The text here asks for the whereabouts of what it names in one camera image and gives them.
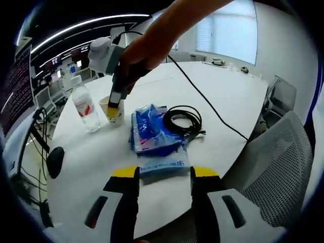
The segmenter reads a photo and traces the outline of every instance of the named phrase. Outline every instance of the human hand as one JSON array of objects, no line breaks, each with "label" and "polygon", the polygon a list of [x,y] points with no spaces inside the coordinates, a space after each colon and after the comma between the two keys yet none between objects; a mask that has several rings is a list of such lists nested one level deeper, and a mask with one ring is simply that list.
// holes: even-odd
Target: human hand
[{"label": "human hand", "polygon": [[[163,28],[153,29],[133,41],[123,52],[120,57],[120,71],[122,77],[127,77],[130,66],[139,64],[143,68],[152,70],[156,68],[168,55],[174,38],[163,31]],[[139,77],[127,79],[128,92],[130,93]]]}]

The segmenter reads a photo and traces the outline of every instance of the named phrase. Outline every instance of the black wire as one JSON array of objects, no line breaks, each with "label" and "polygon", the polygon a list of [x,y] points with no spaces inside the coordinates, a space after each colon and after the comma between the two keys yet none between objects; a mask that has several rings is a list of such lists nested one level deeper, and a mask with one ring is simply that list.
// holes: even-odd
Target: black wire
[{"label": "black wire", "polygon": [[[39,178],[39,182],[41,182],[41,170],[40,169],[38,172],[38,178]],[[39,202],[42,202],[42,200],[41,200],[41,185],[39,185],[39,187],[38,187],[38,197],[39,197]]]},{"label": "black wire", "polygon": [[43,158],[43,155],[42,155],[42,153],[39,151],[39,149],[37,148],[36,143],[34,142],[34,139],[31,137],[31,135],[29,135],[29,137],[31,138],[31,141],[32,141],[32,143],[34,144],[34,146],[35,146],[37,152],[38,152],[38,153],[40,154],[40,156],[42,156],[42,158]]},{"label": "black wire", "polygon": [[133,31],[133,30],[124,31],[124,32],[120,33],[119,35],[126,34],[126,33],[135,33],[135,34],[143,35],[142,33],[137,32],[137,31]]},{"label": "black wire", "polygon": [[[120,38],[120,36],[122,34],[125,34],[125,33],[136,33],[136,34],[139,34],[139,35],[143,35],[142,33],[140,32],[137,32],[137,31],[132,31],[132,30],[128,30],[128,31],[124,31],[122,33],[120,33],[118,35],[118,38]],[[205,97],[205,95],[202,94],[202,92],[196,87],[196,85],[193,84],[193,82],[191,81],[191,79],[188,77],[188,75],[182,70],[182,68],[178,65],[178,63],[168,55],[168,57],[171,59],[171,61],[177,66],[177,68],[179,68],[179,70],[183,73],[183,75],[188,79],[189,83],[197,90],[197,92],[204,98],[204,100],[209,104],[209,106],[212,108],[212,110],[214,111],[214,113],[218,116],[219,120],[221,120],[221,122],[227,126],[228,128],[232,129],[234,132],[236,132],[237,134],[239,134],[241,137],[245,138],[246,140],[247,137],[244,136],[242,133],[240,133],[238,130],[236,130],[235,128],[231,127],[229,124],[227,124],[222,118],[221,116],[218,114],[217,110],[213,107],[213,105],[209,102],[209,100]]]},{"label": "black wire", "polygon": [[[37,127],[35,127],[35,129],[36,129],[37,131],[43,132],[41,129],[38,129]],[[50,137],[50,135],[46,134],[46,136],[47,136],[50,140],[52,140],[51,137]]]},{"label": "black wire", "polygon": [[32,174],[28,173],[23,167],[21,167],[22,170],[27,174],[29,175],[30,177],[34,178],[36,181],[38,181],[41,185],[43,186],[47,186],[46,184],[42,183],[39,179],[37,179],[37,177],[33,176]]},{"label": "black wire", "polygon": [[31,199],[33,199],[33,201],[31,200],[31,202],[37,206],[39,206],[39,204],[41,203],[40,201],[38,201],[35,197],[33,197],[32,195],[29,195]]},{"label": "black wire", "polygon": [[33,184],[33,183],[31,183],[31,182],[29,182],[29,181],[27,181],[27,180],[24,180],[27,184],[29,184],[29,185],[32,185],[32,186],[34,186],[34,187],[36,187],[36,188],[38,188],[39,190],[42,190],[42,191],[44,191],[44,192],[47,192],[46,190],[44,190],[44,189],[42,189],[42,188],[40,188],[39,186],[37,186],[37,185],[35,185],[35,184]]},{"label": "black wire", "polygon": [[[42,136],[42,139],[44,140],[44,135],[47,131],[47,121],[46,121],[46,118],[47,118],[47,112],[45,110],[45,108],[43,108],[42,110],[42,114],[43,114],[43,118],[44,118],[44,125],[43,125],[43,136]],[[44,169],[44,157],[43,157],[43,151],[44,151],[44,148],[42,147],[42,171],[43,171],[43,176],[44,176],[44,179],[47,181],[47,178],[46,178],[46,175],[45,175],[45,169]]]},{"label": "black wire", "polygon": [[[194,114],[191,111],[180,110],[176,108],[186,107],[193,109],[197,114]],[[186,118],[191,122],[189,127],[181,127],[175,124],[173,121],[177,118]],[[163,115],[163,125],[172,133],[178,134],[181,137],[188,139],[189,141],[194,139],[198,134],[206,134],[204,130],[201,130],[203,126],[203,119],[201,118],[200,113],[189,105],[177,105],[170,108]]]}]

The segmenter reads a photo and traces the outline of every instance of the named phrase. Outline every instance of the computer mouse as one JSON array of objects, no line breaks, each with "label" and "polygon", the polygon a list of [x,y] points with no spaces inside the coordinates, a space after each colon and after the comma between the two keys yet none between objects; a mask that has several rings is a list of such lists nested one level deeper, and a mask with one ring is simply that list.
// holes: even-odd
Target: computer mouse
[{"label": "computer mouse", "polygon": [[64,158],[64,149],[62,147],[54,148],[53,151],[47,157],[46,165],[47,170],[52,179],[58,177],[62,169],[62,163]]}]

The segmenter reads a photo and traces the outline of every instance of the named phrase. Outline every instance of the mesh office chair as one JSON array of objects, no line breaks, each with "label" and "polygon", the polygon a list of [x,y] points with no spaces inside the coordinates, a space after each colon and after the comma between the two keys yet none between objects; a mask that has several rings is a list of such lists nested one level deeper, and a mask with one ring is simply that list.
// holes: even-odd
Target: mesh office chair
[{"label": "mesh office chair", "polygon": [[222,180],[256,204],[268,224],[288,228],[300,215],[312,162],[303,125],[289,111],[245,147]]}]

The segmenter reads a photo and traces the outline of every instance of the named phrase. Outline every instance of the office desk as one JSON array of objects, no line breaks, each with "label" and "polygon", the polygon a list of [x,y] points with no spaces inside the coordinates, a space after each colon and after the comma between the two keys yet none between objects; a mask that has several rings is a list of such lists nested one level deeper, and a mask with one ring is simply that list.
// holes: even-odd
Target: office desk
[{"label": "office desk", "polygon": [[[181,62],[179,65],[209,99],[221,117],[246,137],[249,137],[261,112],[267,83],[229,69],[200,62]],[[101,128],[88,134],[71,97],[68,99],[54,132],[53,148],[65,150],[62,171],[52,180],[48,176],[48,197],[54,222],[75,240],[104,241],[104,231],[84,225],[87,213],[103,189],[113,169],[135,164],[130,151],[131,113],[138,107],[154,103],[191,105],[202,116],[206,130],[203,139],[188,146],[192,165],[210,167],[220,177],[232,166],[246,140],[223,125],[206,101],[190,85],[173,63],[161,64],[141,78],[125,101],[125,124],[117,129],[109,126],[101,111],[99,100],[109,95],[111,77],[105,76],[86,86],[89,88],[101,120]],[[191,207],[190,176],[179,176],[152,184],[140,184],[139,213],[134,237],[153,232],[175,220]]]}]

